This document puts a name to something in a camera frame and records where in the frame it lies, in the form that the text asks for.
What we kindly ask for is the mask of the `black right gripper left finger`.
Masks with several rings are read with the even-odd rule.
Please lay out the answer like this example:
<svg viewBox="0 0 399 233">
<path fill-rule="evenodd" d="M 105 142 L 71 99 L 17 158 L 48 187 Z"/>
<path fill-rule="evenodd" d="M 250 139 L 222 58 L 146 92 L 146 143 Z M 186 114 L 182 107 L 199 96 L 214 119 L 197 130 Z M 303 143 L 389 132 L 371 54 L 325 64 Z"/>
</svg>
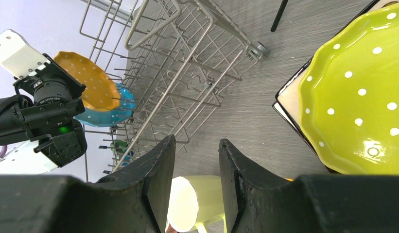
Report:
<svg viewBox="0 0 399 233">
<path fill-rule="evenodd" d="M 95 183 L 72 176 L 0 175 L 0 233 L 163 233 L 175 137 Z"/>
</svg>

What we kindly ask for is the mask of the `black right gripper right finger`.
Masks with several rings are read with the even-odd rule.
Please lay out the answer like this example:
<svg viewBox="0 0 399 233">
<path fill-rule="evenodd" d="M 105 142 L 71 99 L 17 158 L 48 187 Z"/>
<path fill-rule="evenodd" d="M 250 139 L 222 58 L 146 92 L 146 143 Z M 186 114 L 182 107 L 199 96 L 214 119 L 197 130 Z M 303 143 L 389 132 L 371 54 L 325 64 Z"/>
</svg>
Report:
<svg viewBox="0 0 399 233">
<path fill-rule="evenodd" d="M 219 144 L 230 233 L 399 233 L 399 176 L 302 175 L 286 180 Z"/>
</svg>

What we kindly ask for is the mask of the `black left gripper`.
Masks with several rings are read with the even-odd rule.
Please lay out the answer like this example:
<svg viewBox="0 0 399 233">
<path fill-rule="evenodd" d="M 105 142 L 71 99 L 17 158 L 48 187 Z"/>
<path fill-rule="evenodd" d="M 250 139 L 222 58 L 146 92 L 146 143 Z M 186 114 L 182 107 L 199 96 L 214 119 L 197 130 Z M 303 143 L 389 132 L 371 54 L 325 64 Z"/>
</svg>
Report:
<svg viewBox="0 0 399 233">
<path fill-rule="evenodd" d="M 80 158 L 87 150 L 81 123 L 81 99 L 86 86 L 75 80 L 49 55 L 42 70 L 13 84 L 15 95 L 0 99 L 0 146 L 37 142 L 42 153 L 58 167 Z"/>
</svg>

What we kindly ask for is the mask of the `orange polka dot plate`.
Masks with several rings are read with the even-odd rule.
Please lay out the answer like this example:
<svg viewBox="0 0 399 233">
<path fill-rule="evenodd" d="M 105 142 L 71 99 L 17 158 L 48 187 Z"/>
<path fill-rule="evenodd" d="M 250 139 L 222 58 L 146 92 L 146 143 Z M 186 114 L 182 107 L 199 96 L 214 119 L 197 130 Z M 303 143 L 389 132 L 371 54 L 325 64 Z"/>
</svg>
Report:
<svg viewBox="0 0 399 233">
<path fill-rule="evenodd" d="M 120 105 L 120 94 L 116 84 L 94 62 L 75 52 L 60 51 L 53 59 L 85 90 L 81 99 L 86 108 L 106 112 Z"/>
</svg>

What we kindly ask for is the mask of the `square floral plate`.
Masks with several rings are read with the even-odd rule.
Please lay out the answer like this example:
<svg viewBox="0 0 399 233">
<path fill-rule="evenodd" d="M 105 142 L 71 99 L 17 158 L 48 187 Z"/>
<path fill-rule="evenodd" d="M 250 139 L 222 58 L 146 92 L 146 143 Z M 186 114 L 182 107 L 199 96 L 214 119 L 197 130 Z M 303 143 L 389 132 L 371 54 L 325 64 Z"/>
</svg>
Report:
<svg viewBox="0 0 399 233">
<path fill-rule="evenodd" d="M 344 25 L 339 32 L 345 29 L 352 21 L 361 15 L 369 12 L 379 10 L 398 3 L 399 0 L 372 0 L 364 9 L 362 9 L 354 18 L 352 18 L 346 25 Z M 306 71 L 308 70 L 312 58 L 310 58 L 276 93 L 275 102 L 272 104 L 273 109 L 287 122 L 289 126 L 293 128 L 295 133 L 307 144 L 307 146 L 313 151 L 315 156 L 318 156 L 312 143 L 305 136 L 300 127 L 299 122 L 299 102 L 300 97 L 298 93 L 298 87 L 302 81 Z"/>
</svg>

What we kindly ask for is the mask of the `green polka dot plate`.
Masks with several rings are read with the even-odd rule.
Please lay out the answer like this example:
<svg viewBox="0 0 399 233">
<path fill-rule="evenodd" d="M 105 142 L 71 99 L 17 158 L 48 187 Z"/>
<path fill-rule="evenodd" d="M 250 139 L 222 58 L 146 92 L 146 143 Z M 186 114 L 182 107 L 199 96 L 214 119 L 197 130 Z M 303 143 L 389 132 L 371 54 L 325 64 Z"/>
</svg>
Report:
<svg viewBox="0 0 399 233">
<path fill-rule="evenodd" d="M 399 175 L 399 2 L 322 45 L 298 94 L 300 128 L 326 167 Z"/>
</svg>

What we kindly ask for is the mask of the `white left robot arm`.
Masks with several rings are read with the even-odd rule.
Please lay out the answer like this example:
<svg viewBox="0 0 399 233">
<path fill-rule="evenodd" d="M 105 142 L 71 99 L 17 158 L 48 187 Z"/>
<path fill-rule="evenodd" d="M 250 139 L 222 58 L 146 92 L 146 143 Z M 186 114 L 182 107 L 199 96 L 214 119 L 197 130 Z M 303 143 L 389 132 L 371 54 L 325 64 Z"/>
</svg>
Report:
<svg viewBox="0 0 399 233">
<path fill-rule="evenodd" d="M 87 150 L 81 95 L 85 85 L 57 58 L 48 57 L 0 99 L 0 174 L 42 174 L 80 158 Z"/>
</svg>

